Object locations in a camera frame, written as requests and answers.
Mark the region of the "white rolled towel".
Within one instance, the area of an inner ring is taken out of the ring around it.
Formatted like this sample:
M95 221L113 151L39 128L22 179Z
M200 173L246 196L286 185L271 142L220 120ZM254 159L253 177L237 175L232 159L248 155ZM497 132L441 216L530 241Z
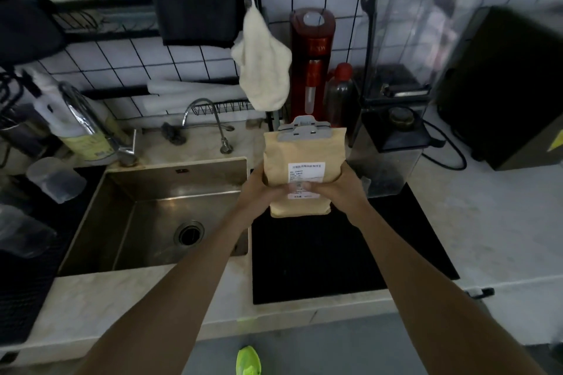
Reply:
M149 80L147 90L149 95L142 96L138 103L145 115L179 114L201 98L214 103L247 98L239 85Z

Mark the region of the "grey bag clip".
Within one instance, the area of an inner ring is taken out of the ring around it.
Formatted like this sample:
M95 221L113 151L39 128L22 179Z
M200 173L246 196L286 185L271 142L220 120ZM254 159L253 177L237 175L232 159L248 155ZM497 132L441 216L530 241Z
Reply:
M278 128L278 142L328 139L332 137L329 122L317 121L312 115L299 115L292 123Z

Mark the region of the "clear glass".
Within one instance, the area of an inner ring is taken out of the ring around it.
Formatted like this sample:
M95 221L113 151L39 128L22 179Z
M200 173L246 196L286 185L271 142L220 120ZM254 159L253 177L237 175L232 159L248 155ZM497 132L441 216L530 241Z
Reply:
M48 250L57 233L17 207L0 204L0 251L36 258Z

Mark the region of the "chrome kitchen faucet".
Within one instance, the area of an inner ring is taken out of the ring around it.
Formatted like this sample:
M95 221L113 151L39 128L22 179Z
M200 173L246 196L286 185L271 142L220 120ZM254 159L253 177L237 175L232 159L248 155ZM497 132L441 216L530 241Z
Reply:
M63 101L66 103L74 118L81 124L82 128L84 128L89 135L94 135L98 132L101 133L110 148L114 151L114 154L116 154L117 161L121 166L134 167L138 164L137 143L138 137L142 135L141 131L134 129L130 137L121 139L102 122L86 97L73 85L65 81L59 82L58 89Z

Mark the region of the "person's right forearm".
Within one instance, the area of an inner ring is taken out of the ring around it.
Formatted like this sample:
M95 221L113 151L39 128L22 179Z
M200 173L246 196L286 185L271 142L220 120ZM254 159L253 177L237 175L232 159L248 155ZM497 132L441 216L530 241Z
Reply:
M362 232L428 375L546 375L492 316L368 202L354 203L346 214Z

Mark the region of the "dark bottle with red cap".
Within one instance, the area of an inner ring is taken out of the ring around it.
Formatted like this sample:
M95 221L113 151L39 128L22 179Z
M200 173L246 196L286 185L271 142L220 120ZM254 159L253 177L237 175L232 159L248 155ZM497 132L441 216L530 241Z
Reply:
M343 126L346 106L353 94L354 69L349 63L339 63L329 72L323 97L323 115L332 128Z

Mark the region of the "person's left forearm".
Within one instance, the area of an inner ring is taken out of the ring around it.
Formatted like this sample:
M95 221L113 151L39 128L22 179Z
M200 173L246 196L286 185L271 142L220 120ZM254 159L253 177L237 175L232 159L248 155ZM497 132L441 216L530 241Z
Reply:
M74 375L181 375L238 238L267 207L236 206L100 337Z

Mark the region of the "cream hanging cloth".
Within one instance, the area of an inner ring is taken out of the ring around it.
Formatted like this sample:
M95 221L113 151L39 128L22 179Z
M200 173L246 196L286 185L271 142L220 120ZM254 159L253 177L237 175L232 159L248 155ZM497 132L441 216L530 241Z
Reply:
M290 91L292 52L271 34L255 0L250 0L231 57L239 68L239 86L253 108L282 108Z

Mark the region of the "black rubber mat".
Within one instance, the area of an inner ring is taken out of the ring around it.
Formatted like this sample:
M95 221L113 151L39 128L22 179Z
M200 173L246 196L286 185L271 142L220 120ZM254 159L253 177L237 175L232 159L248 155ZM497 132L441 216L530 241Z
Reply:
M460 278L409 183L369 202L429 263L450 280ZM254 305L386 289L361 232L335 207L327 215L285 218L267 209L251 235Z

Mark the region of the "person's right hand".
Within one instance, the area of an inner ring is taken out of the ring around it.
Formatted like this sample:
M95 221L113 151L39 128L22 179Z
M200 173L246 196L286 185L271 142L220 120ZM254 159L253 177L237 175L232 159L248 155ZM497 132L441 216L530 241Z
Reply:
M346 161L341 165L341 175L332 182L333 199L328 199L343 212L348 221L360 228L373 212L362 187L361 180Z

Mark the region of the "red soda maker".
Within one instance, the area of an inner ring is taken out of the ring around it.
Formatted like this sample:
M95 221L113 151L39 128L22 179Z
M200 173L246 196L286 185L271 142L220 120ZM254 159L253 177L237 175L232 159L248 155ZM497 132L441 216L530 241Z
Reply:
M291 120L312 115L322 121L323 99L332 52L335 17L326 9L301 8L290 16Z

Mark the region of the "neon green shoe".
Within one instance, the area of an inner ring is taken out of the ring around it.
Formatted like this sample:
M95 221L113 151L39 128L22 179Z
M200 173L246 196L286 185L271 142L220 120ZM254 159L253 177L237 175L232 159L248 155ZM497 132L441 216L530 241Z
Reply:
M262 365L256 350L248 345L238 351L236 375L262 375Z

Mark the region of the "clear plastic cup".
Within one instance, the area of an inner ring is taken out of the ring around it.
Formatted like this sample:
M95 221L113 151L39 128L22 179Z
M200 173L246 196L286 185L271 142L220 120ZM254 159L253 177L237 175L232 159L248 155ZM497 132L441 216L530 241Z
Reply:
M26 177L57 204L79 196L87 187L87 180L70 165L58 158L45 157L32 163Z

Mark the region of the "kraft paper pouch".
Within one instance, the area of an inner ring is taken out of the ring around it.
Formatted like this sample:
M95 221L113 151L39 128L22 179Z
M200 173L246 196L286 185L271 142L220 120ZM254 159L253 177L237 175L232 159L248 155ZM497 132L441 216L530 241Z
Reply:
M270 204L273 218L327 215L329 199L302 188L303 182L331 183L346 158L346 128L329 128L330 137L280 141L282 131L264 133L264 174L271 187L297 184L293 193Z

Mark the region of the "person's left hand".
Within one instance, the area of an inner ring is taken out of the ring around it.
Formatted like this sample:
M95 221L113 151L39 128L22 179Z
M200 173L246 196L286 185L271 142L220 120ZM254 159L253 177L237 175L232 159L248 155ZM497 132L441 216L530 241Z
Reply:
M267 186L264 183L264 162L261 161L244 183L236 202L234 215L236 222L242 228L250 227L252 222L262 215L272 203L266 199Z

